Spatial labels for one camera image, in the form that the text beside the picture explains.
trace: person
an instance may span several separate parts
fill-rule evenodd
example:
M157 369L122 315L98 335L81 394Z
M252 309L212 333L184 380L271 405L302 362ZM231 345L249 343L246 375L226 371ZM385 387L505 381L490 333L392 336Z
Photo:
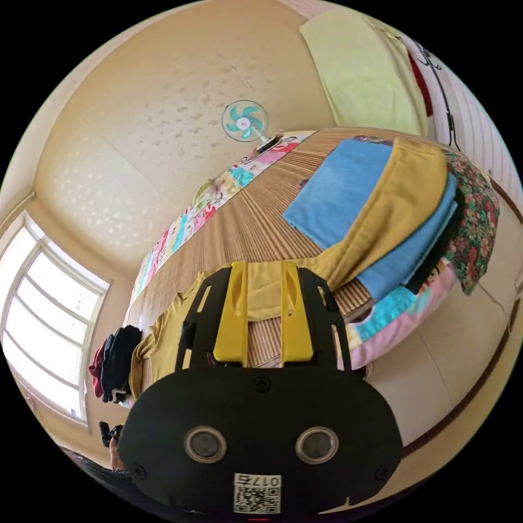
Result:
M110 466L114 472L124 472L125 465L118 454L118 441L115 437L111 438L109 443L109 454L111 455Z
M140 492L125 469L125 465L118 454L118 441L114 437L109 444L111 456L109 469L78 452L62 446L60 446L60 448L81 470L92 477L98 484L104 486L109 492L117 495L127 503L149 514L167 521L181 521L181 513L197 513L194 510L182 510L169 507Z

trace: bamboo mat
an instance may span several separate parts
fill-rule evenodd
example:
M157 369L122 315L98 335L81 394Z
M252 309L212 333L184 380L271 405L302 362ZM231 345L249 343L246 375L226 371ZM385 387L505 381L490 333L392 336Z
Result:
M175 294L186 290L200 271L240 260L268 262L317 256L321 249L282 218L299 192L298 183L312 176L343 139L356 135L394 139L400 134L404 133L337 128L311 135L218 209L169 258L132 305L129 324L138 326L146 335ZM347 319L372 305L370 295L357 280L336 290L335 297ZM279 346L279 318L249 324L250 366L278 365Z

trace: qr code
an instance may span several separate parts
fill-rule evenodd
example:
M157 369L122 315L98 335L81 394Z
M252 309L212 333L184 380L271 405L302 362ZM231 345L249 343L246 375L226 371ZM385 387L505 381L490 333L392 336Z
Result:
M281 476L234 475L234 511L240 514L279 514Z

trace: window frame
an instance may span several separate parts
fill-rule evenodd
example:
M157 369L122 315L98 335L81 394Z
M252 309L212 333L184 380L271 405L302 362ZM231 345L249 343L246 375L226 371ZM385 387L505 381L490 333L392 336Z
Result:
M100 317L100 311L102 309L102 306L104 304L105 298L107 296L107 292L111 286L110 282L105 282L107 285L107 289L104 289L103 287L100 287L90 281L88 278L80 274L78 271L76 271L73 267L69 266L64 260L60 258L59 255L57 255L52 248L48 245L52 241L50 238L44 234L42 238L39 238L35 232L32 230L31 225L27 222L27 217L24 217L22 219L21 225L19 225L15 232L10 235L9 241L7 242L6 246L2 249L0 253L0 258L4 255L6 250L11 245L11 242L14 240L14 238L17 236L17 234L22 230L25 229L31 237L35 240L35 246L31 249L30 253L26 256L24 262L18 269L10 287L9 292L6 296L5 303L3 305L2 310L2 316L0 318L0 336L3 338L4 336L7 336L10 338L11 342L15 344L17 349L22 352L29 360L31 360L37 367L39 367L43 372L51 376L52 378L60 381L63 384L68 385L69 387L73 387L76 389L78 393L79 403L80 403L80 415L74 416L71 414L71 412L67 411L65 408L57 405L50 399L46 398L44 394L42 394L38 389L31 385L29 382L27 382L17 371L16 369L11 365L11 363L5 358L7 361L9 368L13 374L13 377L15 380L23 387L25 388L30 394L34 395L39 402L43 403L45 406L50 408L52 411L66 417L70 421L74 421L75 423L78 423L80 425L83 425L87 428L89 428L89 420L87 416L87 368L89 366L89 354L91 352L91 347L93 345L93 337L94 332L96 330L96 326L98 324L98 320ZM51 297L46 291L44 291L33 279L28 275L28 271L31 268L31 265L36 260L36 258L39 255L44 255L48 258L49 261L51 261L58 269L60 269L62 272L64 272L67 276L72 278L74 281L85 287L86 289L90 290L91 292L98 294L98 299L96 300L96 304L93 309L93 313L91 314L90 319L83 318L79 314L75 313L75 311L72 311L62 305L60 302L55 300L53 297ZM72 339L70 339L68 336L64 335L63 333L57 331L52 326L50 326L46 321L44 321L41 317L39 317L36 313L34 313L17 295L18 288L20 284L22 283L23 279L27 278L30 284L34 285L38 292L40 292L45 298L47 298L51 303L53 303L55 306L59 307L61 310L67 312L71 316L73 316L75 319L78 319L82 323L86 324L86 334L84 336L83 343L80 344ZM79 368L79 380L77 384L73 384L68 382L67 380L64 380L63 378L60 378L59 376L56 376L52 371L45 368L41 363L37 362L34 358L32 358L25 350L23 350L19 344L13 339L11 334L5 329L5 325L7 322L7 316L9 314L9 310L11 308L11 304L13 302L13 298L17 297L19 302L22 306L26 306L27 310L39 321L41 324L43 324L45 327L51 329L52 332L55 332L57 335L65 339L66 341L78 346L81 349L81 358L80 358L80 368Z

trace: wall fan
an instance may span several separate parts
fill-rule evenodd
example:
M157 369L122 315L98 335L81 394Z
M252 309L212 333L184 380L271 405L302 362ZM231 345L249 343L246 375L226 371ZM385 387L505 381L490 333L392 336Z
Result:
M222 126L227 135L238 142L260 140L261 144L256 147L259 153L273 147L280 140L279 136L265 137L268 122L265 109L252 100L236 100L222 114Z

